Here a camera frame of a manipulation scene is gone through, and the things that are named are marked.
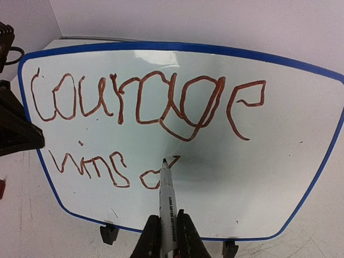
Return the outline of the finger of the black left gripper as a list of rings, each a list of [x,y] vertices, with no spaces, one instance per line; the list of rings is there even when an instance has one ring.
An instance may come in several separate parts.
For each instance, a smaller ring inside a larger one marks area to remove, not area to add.
[[[11,91],[11,83],[1,80],[1,106],[20,118],[26,118],[22,103]]]
[[[1,156],[45,146],[42,130],[26,119],[25,111],[1,104]]]

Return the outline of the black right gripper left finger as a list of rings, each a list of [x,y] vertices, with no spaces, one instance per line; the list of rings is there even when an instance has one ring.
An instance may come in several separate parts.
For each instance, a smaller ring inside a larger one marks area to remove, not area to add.
[[[150,215],[130,258],[159,258],[162,242],[161,233],[160,217]]]

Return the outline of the red marker cap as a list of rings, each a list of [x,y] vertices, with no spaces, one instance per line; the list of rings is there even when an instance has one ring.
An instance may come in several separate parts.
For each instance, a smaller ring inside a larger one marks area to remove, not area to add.
[[[0,179],[0,199],[3,198],[5,188],[6,188],[6,178]]]

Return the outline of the small blue-framed whiteboard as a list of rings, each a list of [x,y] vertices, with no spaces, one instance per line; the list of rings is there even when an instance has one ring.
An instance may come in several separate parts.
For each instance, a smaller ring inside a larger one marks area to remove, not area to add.
[[[343,75],[238,48],[120,42],[26,54],[25,113],[59,205],[143,229],[160,169],[205,239],[279,235],[321,174],[343,125]]]

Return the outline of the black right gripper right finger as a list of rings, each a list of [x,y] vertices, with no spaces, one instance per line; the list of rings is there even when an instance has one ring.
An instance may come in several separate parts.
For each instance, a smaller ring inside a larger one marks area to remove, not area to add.
[[[211,257],[191,217],[183,209],[177,214],[177,244],[181,258]]]

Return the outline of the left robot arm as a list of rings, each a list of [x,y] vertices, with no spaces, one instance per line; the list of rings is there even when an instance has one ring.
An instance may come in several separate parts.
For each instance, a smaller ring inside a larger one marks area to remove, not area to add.
[[[14,28],[1,23],[1,71],[25,55],[22,48],[12,45],[14,39]],[[27,120],[23,104],[11,91],[10,81],[1,80],[1,156],[44,146],[42,130]]]

